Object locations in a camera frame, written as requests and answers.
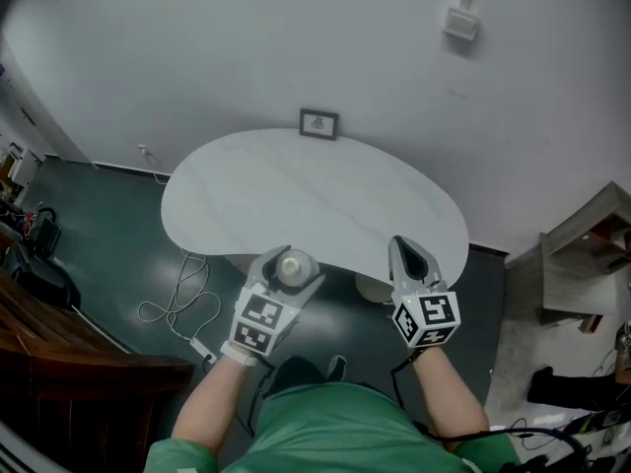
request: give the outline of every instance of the person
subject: person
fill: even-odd
[[[236,351],[247,351],[231,344]],[[413,363],[436,434],[441,438],[488,431],[475,396],[442,349]],[[151,446],[146,473],[213,473],[250,368],[224,355],[191,393],[172,437]],[[346,383],[346,361],[331,360],[324,376],[303,358],[276,372],[247,453],[228,472],[498,472],[519,464],[506,435],[441,446],[424,438],[388,397]]]
[[[605,376],[558,376],[546,367],[532,376],[527,401],[591,412],[631,403],[631,321],[616,332],[615,373]]]

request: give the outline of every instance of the picture frame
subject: picture frame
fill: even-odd
[[[337,138],[337,126],[339,114],[334,112],[322,112],[309,108],[300,109],[300,134],[304,137],[323,138],[335,140]]]

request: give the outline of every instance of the gray floor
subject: gray floor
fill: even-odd
[[[196,352],[164,322],[147,324],[136,316],[142,301],[167,304],[182,261],[179,249],[162,228],[162,192],[163,186],[153,178],[47,160],[31,186],[25,207],[42,201],[57,211],[63,233],[54,258],[74,279],[86,315],[136,352],[177,355],[198,364]],[[224,308],[199,338],[218,352],[228,335],[232,306],[245,277],[223,257],[209,257],[208,261],[211,276],[207,289],[221,297]],[[502,259],[471,252],[455,285],[462,326],[446,351],[482,402],[488,393],[499,338],[503,268]],[[393,397],[389,370],[405,358],[406,351],[387,320],[390,309],[365,302],[350,272],[325,267],[325,273],[325,285],[270,361],[278,364],[290,355],[301,355],[325,371],[328,360],[342,353],[349,360],[349,381],[367,382]],[[185,298],[186,288],[182,291]],[[176,324],[179,331],[191,334],[214,313],[215,302],[203,300],[180,316]],[[202,375],[198,370],[196,379]],[[248,381],[240,405],[243,417],[261,375],[259,367]],[[410,370],[400,374],[399,385],[410,416],[427,422]],[[165,409],[159,438],[168,434],[184,397],[182,394]],[[248,443],[246,434],[233,425],[221,462],[232,462]]]

